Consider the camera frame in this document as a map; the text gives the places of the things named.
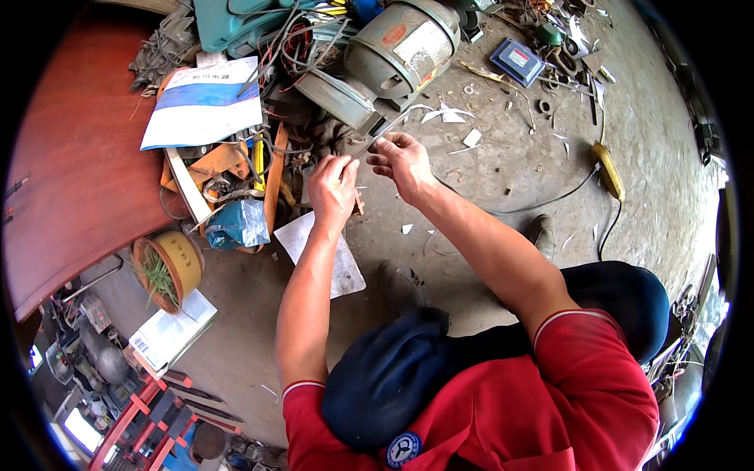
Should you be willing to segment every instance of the bench grinder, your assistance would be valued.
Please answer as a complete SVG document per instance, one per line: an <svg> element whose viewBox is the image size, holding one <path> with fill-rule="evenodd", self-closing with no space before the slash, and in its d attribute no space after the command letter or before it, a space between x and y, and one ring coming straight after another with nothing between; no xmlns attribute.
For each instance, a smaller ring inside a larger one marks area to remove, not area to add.
<svg viewBox="0 0 754 471"><path fill-rule="evenodd" d="M296 88L359 134L374 132L385 122L375 99L404 111L450 67L461 41L459 18L434 0L396 0L348 42L342 80L313 69Z"/></svg>

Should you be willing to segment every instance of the blue plastic bag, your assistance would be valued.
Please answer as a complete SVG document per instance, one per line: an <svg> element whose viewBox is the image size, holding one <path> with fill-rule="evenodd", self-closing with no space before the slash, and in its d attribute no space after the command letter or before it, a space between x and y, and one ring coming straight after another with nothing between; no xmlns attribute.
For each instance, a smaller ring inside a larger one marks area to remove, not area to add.
<svg viewBox="0 0 754 471"><path fill-rule="evenodd" d="M254 247L270 242L265 220L264 202L241 200L227 206L207 223L204 235L212 247L230 250L236 247Z"/></svg>

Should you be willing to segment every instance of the flower pot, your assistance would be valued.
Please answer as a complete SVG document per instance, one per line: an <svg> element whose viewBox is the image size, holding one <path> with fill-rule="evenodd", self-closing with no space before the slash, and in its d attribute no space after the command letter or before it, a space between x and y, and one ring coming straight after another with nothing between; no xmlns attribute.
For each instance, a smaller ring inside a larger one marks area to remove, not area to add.
<svg viewBox="0 0 754 471"><path fill-rule="evenodd" d="M167 313L179 313L184 297L194 291L201 282L204 260L199 248L187 236L178 231L169 231L153 239L145 237L137 239L133 243L131 261L136 278L147 292L152 292L153 288L149 279L143 273L144 264L148 259L147 246L153 248L165 263L167 272L173 279L178 306L170 300L170 296L158 292L155 292L152 300Z"/></svg>

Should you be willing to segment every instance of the wooden table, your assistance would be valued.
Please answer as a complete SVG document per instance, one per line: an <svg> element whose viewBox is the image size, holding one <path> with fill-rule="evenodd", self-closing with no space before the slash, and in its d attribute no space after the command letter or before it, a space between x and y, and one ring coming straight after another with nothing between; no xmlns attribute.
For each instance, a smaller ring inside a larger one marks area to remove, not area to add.
<svg viewBox="0 0 754 471"><path fill-rule="evenodd" d="M155 105L128 64L159 15L92 5L42 75L17 137L3 261L17 322L82 271L173 220L159 201L161 150L139 144ZM164 192L173 214L180 196Z"/></svg>

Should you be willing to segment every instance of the barcode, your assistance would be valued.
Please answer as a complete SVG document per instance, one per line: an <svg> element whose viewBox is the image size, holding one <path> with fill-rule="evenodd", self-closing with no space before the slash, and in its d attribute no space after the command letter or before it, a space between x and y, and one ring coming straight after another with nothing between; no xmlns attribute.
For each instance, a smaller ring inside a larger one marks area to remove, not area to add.
<svg viewBox="0 0 754 471"><path fill-rule="evenodd" d="M136 340L133 341L133 344L143 353L147 353L147 351L149 351L149 345L147 345L146 342L141 339L141 337L137 337Z"/></svg>

